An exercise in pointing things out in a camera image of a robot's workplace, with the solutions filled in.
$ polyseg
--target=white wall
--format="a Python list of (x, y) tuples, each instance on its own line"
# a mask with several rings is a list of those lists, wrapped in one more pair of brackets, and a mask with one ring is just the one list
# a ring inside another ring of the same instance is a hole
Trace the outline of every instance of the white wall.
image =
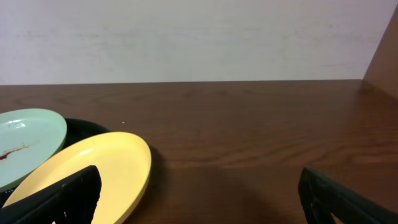
[(0, 84), (362, 78), (397, 0), (1, 0)]

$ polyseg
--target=food residue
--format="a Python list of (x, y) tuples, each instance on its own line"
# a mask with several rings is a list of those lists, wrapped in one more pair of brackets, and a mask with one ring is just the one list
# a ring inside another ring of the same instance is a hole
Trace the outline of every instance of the food residue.
[(17, 147), (17, 148), (11, 149), (11, 150), (6, 150), (0, 156), (0, 160), (7, 159), (7, 156), (10, 155), (11, 153), (16, 152), (16, 151), (20, 151), (21, 149), (26, 149), (27, 147), (29, 147), (29, 146), (22, 145), (22, 147)]

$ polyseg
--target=black plate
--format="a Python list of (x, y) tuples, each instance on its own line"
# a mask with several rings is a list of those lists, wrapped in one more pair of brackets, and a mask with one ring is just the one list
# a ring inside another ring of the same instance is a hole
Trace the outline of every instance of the black plate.
[[(108, 129), (90, 121), (73, 118), (65, 118), (65, 121), (67, 122), (67, 136), (62, 150), (83, 139), (109, 132)], [(6, 200), (16, 188), (13, 187), (5, 192), (0, 192), (0, 208), (6, 203)]]

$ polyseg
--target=stacked plates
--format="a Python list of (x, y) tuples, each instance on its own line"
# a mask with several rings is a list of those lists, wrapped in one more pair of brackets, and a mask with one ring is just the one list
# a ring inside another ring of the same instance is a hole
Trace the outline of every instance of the stacked plates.
[[(95, 165), (102, 188), (92, 223), (122, 223), (145, 191), (150, 150), (134, 134), (99, 134), (105, 130), (86, 121), (65, 121), (49, 110), (0, 114), (0, 191), (21, 183), (4, 206)], [(65, 139), (70, 146), (58, 152)]]

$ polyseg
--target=dark wood tabletop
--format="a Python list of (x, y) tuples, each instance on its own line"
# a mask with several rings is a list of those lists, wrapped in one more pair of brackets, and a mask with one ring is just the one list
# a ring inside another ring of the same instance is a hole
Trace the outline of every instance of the dark wood tabletop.
[(398, 212), (398, 101), (361, 80), (0, 86), (0, 112), (21, 108), (147, 141), (126, 223), (305, 223), (304, 166)]

